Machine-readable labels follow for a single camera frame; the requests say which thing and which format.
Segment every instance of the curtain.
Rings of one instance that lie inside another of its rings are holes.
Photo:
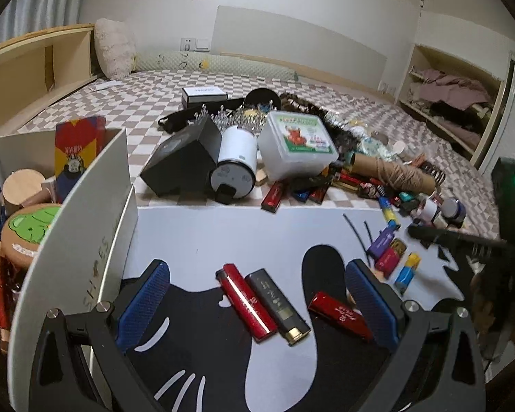
[[[78,23],[82,0],[11,0],[0,15],[0,42]]]

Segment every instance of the silver bolt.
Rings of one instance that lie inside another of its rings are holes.
[[[111,309],[111,302],[109,302],[108,300],[99,302],[97,304],[97,306],[95,307],[95,309],[97,311],[99,311],[100,313],[106,313],[107,311],[109,311]]]
[[[59,310],[57,308],[52,308],[46,313],[46,316],[50,319],[55,319],[59,316]]]
[[[404,308],[406,308],[410,313],[414,313],[420,309],[420,306],[413,300],[407,300],[404,302]]]
[[[469,311],[467,311],[464,307],[456,308],[456,314],[460,316],[460,318],[465,319],[469,316]]]

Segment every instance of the colorful playing card box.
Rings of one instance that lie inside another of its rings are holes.
[[[63,202],[105,145],[105,117],[73,119],[55,127],[55,181]]]

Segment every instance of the bed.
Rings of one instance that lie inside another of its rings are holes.
[[[317,84],[202,72],[138,72],[126,78],[121,85],[96,90],[95,85],[100,82],[101,79],[48,107],[21,127],[19,132],[50,129],[67,119],[91,115],[105,116],[108,127],[125,127],[130,177],[136,187],[139,206],[215,204],[211,200],[185,196],[159,199],[139,178],[144,163],[157,145],[169,136],[158,128],[157,120],[181,108],[183,87],[216,85],[233,98],[243,97],[255,88],[268,87],[277,93],[294,93],[316,105],[338,111],[344,117],[360,119],[387,134],[392,143],[403,140],[415,150],[437,143],[437,156],[432,161],[446,173],[442,185],[443,196],[456,196],[465,204],[467,231],[485,237],[497,236],[497,210],[493,203],[492,185],[478,174],[469,161],[454,152],[447,141],[434,135],[425,123],[413,119],[394,105],[364,97],[355,98]],[[267,191],[267,185],[256,187],[239,204],[259,206]],[[291,199],[284,200],[283,204],[306,206]],[[323,206],[378,208],[374,201],[360,199],[337,188],[329,189]]]

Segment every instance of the clear plastic container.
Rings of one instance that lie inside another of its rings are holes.
[[[314,115],[272,111],[257,141],[270,181],[315,176],[338,159],[330,135]]]

